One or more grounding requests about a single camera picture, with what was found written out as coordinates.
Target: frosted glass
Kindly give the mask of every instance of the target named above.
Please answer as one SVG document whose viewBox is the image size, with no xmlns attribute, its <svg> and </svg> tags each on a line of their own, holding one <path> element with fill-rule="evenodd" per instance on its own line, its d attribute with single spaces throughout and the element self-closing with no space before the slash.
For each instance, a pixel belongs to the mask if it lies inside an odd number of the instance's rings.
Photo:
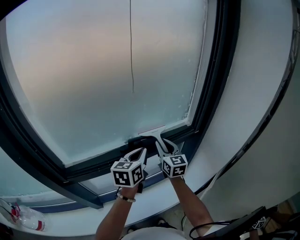
<svg viewBox="0 0 300 240">
<path fill-rule="evenodd" d="M 26 173 L 0 148 L 1 197 L 39 194 L 47 191 L 52 190 Z"/>
<path fill-rule="evenodd" d="M 11 86 L 65 164 L 186 117 L 205 7 L 202 0 L 132 0 L 134 92 L 129 1 L 28 0 L 6 17 L 20 87 L 14 78 Z"/>
</svg>

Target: fiducial marker cube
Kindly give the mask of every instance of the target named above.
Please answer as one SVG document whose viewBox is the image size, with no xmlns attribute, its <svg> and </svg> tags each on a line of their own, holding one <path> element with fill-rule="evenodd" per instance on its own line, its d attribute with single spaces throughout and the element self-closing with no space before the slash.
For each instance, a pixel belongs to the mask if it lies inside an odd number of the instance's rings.
<svg viewBox="0 0 300 240">
<path fill-rule="evenodd" d="M 266 218 L 265 217 L 262 217 L 261 219 L 259 219 L 256 223 L 253 224 L 253 228 L 254 229 L 258 229 L 258 228 L 261 228 L 263 226 L 263 224 L 265 223 L 266 221 Z"/>
<path fill-rule="evenodd" d="M 163 157 L 162 170 L 170 178 L 183 176 L 186 173 L 187 166 L 188 161 L 184 154 Z"/>
<path fill-rule="evenodd" d="M 133 188 L 144 178 L 141 162 L 114 162 L 111 167 L 115 186 Z"/>
</svg>

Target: black cable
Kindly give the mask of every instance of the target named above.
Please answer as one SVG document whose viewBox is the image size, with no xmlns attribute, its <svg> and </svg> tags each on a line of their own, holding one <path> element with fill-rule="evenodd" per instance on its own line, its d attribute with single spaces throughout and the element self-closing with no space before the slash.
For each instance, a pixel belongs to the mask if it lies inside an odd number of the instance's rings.
<svg viewBox="0 0 300 240">
<path fill-rule="evenodd" d="M 186 216 L 186 214 L 184 213 L 184 216 L 183 216 L 183 218 L 182 218 L 182 220 L 181 220 L 181 229 L 183 230 L 183 219 L 184 219 L 184 217 Z"/>
<path fill-rule="evenodd" d="M 132 30 L 131 30 L 131 0 L 129 0 L 129 15 L 130 15 L 130 61 L 131 61 L 131 76 L 132 76 L 132 92 L 135 92 L 135 80 L 132 70 Z"/>
<path fill-rule="evenodd" d="M 6 212 L 9 213 L 9 215 L 11 215 L 11 212 L 9 212 L 5 207 L 0 206 L 1 208 L 3 208 Z"/>
<path fill-rule="evenodd" d="M 121 187 L 118 187 L 118 190 L 116 191 L 116 195 L 114 196 L 114 199 L 117 199 L 117 197 L 118 197 L 118 192 L 119 192 L 120 188 L 121 188 Z"/>
<path fill-rule="evenodd" d="M 202 224 L 202 225 L 199 225 L 199 226 L 196 226 L 196 227 L 192 228 L 192 230 L 189 232 L 189 237 L 191 239 L 196 239 L 196 238 L 192 237 L 192 232 L 195 231 L 196 229 L 200 228 L 200 227 L 204 227 L 204 226 L 207 226 L 207 225 L 229 225 L 229 224 L 230 224 L 229 221 L 215 222 L 215 223 L 205 223 L 205 224 Z"/>
</svg>

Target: forearm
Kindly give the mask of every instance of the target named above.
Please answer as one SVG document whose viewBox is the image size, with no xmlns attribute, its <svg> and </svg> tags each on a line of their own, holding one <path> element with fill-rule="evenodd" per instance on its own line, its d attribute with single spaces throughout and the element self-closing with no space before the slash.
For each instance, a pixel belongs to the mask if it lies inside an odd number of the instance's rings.
<svg viewBox="0 0 300 240">
<path fill-rule="evenodd" d="M 259 240 L 257 229 L 249 232 L 249 240 Z"/>
<path fill-rule="evenodd" d="M 170 178 L 170 181 L 187 218 L 194 227 L 213 222 L 210 213 L 203 202 L 193 193 L 193 191 L 180 177 Z M 199 229 L 197 232 L 199 235 L 204 235 L 208 229 L 209 227 L 204 227 Z"/>
<path fill-rule="evenodd" d="M 135 194 L 121 193 L 133 199 Z M 124 228 L 132 203 L 117 198 L 116 202 L 99 225 L 96 240 L 118 240 Z"/>
</svg>

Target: white wall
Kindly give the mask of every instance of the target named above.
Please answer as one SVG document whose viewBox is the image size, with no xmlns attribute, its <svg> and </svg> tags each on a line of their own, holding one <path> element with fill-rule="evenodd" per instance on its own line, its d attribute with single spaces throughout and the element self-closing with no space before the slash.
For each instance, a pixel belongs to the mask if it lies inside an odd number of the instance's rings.
<svg viewBox="0 0 300 240">
<path fill-rule="evenodd" d="M 242 1 L 231 71 L 196 159 L 218 171 L 253 133 L 282 80 L 292 27 L 291 1 Z"/>
<path fill-rule="evenodd" d="M 270 123 L 204 197 L 214 220 L 239 218 L 300 191 L 300 59 Z"/>
</svg>

